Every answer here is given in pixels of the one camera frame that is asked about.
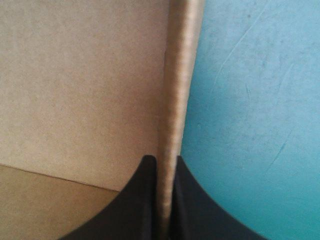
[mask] painted surface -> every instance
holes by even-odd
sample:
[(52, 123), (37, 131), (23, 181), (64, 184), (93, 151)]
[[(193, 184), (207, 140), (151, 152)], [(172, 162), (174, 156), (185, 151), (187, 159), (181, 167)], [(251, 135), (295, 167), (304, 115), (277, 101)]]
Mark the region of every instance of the painted surface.
[(320, 1), (207, 0), (182, 156), (271, 240), (320, 239)]

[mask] beige fabric edge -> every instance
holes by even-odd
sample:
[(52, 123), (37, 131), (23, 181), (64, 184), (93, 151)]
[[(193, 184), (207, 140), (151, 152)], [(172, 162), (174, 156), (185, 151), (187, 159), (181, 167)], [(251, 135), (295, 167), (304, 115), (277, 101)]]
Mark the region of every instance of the beige fabric edge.
[(180, 154), (204, 0), (170, 1), (164, 62), (163, 105), (157, 150), (157, 236), (168, 237), (173, 181)]

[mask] black curved edge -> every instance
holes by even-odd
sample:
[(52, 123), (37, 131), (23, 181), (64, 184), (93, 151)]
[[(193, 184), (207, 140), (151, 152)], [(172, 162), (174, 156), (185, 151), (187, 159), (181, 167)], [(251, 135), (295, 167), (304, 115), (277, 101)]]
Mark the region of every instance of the black curved edge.
[(181, 156), (173, 186), (171, 240), (266, 240), (223, 210), (202, 189)]
[(118, 196), (100, 213), (60, 240), (153, 239), (156, 159), (146, 155)]

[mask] cardboard surface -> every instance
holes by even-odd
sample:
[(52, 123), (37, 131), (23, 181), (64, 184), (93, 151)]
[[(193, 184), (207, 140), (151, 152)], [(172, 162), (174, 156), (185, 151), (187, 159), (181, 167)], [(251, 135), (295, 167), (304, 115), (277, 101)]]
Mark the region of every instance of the cardboard surface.
[(0, 166), (0, 239), (56, 240), (96, 215), (117, 194)]
[(120, 190), (155, 154), (168, 0), (5, 0), (0, 164)]

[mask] tan wall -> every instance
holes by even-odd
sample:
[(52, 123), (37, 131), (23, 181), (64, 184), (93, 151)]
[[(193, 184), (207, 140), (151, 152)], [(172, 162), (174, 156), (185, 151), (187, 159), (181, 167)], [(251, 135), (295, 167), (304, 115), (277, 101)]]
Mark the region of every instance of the tan wall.
[(168, 0), (4, 0), (0, 164), (120, 190), (155, 154)]

